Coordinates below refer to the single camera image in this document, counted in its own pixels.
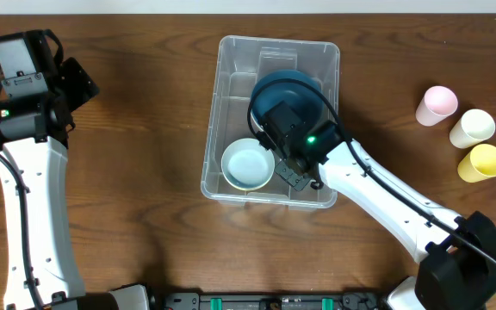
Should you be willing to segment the small grey bowl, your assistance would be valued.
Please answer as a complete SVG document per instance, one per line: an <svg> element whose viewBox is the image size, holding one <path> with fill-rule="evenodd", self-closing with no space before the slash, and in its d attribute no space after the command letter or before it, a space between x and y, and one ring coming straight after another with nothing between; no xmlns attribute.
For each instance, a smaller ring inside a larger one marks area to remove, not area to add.
<svg viewBox="0 0 496 310"><path fill-rule="evenodd" d="M230 144L220 163L226 181L240 183L268 183L275 165L273 152L252 138L238 139Z"/></svg>

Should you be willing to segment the pink plastic cup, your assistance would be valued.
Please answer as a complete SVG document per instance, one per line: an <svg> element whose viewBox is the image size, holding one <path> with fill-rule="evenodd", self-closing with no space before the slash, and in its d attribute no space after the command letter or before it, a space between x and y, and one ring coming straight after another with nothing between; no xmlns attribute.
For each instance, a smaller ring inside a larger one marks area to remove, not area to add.
<svg viewBox="0 0 496 310"><path fill-rule="evenodd" d="M451 116L458 109L458 98L449 88L432 86L424 94L415 117L418 123L431 127Z"/></svg>

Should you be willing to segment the cream plastic cup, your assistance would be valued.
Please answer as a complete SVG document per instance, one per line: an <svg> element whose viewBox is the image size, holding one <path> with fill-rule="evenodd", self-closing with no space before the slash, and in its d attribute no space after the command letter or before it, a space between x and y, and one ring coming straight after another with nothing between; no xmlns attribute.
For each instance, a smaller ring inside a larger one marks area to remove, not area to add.
<svg viewBox="0 0 496 310"><path fill-rule="evenodd" d="M449 133L450 143L466 149L490 139L496 130L493 117L482 109L473 108L466 111Z"/></svg>

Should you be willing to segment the yellow cup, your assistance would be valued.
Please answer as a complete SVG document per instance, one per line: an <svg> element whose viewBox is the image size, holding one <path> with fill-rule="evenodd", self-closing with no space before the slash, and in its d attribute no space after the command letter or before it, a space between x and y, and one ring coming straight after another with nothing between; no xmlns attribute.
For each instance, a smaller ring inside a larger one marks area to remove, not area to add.
<svg viewBox="0 0 496 310"><path fill-rule="evenodd" d="M459 177L467 183L477 183L496 177L496 146L479 144L457 166Z"/></svg>

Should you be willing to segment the small white bowl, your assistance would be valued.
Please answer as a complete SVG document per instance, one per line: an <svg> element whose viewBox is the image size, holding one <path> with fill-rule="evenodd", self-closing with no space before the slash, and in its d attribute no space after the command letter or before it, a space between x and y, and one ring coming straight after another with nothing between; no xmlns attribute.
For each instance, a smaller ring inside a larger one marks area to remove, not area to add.
<svg viewBox="0 0 496 310"><path fill-rule="evenodd" d="M242 190L242 191L258 190L267 184L267 182L264 182L264 183L240 183L240 182L232 182L231 180L228 180L227 182L235 189Z"/></svg>

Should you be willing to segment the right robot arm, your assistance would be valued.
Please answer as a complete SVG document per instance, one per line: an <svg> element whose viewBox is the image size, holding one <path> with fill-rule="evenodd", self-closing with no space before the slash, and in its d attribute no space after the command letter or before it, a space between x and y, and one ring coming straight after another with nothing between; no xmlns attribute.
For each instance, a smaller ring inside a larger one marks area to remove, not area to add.
<svg viewBox="0 0 496 310"><path fill-rule="evenodd" d="M344 129L321 121L328 101L256 103L249 128L287 171L348 197L385 227L418 264L387 295L390 309L482 309L496 294L496 226L428 200L386 170Z"/></svg>

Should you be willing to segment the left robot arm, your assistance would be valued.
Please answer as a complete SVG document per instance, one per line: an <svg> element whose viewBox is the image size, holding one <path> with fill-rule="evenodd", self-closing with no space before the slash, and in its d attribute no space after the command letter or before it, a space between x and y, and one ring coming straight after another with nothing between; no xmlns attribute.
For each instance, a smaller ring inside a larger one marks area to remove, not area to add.
<svg viewBox="0 0 496 310"><path fill-rule="evenodd" d="M98 94L49 29L0 36L0 181L8 241L7 309L153 309L144 284L88 293L65 199L73 112Z"/></svg>

